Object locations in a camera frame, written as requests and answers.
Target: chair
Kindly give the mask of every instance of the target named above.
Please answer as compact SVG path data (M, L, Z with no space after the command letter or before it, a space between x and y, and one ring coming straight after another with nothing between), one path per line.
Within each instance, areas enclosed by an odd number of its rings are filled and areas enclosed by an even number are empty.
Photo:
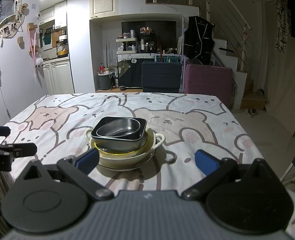
M178 93L181 75L181 63L144 61L142 63L143 92Z
M185 68L184 92L216 96L229 107L232 73L232 69L227 67L188 64Z

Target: pink chair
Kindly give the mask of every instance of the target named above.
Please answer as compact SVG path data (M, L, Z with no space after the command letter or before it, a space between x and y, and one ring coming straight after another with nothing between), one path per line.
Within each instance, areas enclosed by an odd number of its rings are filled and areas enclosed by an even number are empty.
M185 93L217 96L226 107L230 105L232 82L231 68L195 64L185 68Z

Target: curtain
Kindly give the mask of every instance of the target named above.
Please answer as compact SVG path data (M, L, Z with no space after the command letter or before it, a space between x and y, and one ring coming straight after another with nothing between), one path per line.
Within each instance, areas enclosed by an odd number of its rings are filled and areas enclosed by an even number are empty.
M291 134L295 132L295 39L289 35L284 53L275 49L278 37L277 9L266 3L268 28L267 112Z

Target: white shelf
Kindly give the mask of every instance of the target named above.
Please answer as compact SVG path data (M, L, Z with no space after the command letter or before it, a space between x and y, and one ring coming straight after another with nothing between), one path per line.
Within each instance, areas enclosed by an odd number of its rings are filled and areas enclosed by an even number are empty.
M116 54L134 54L137 53L137 50L128 50L128 51L117 51Z
M137 41L137 38L116 39L116 42Z

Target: wooden cutting board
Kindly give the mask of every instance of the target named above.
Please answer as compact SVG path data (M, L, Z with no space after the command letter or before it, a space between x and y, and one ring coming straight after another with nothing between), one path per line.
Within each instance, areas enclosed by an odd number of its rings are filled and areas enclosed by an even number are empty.
M62 35L62 31L52 31L51 32L51 37L52 37L52 48L56 48L56 42L59 40L59 36Z

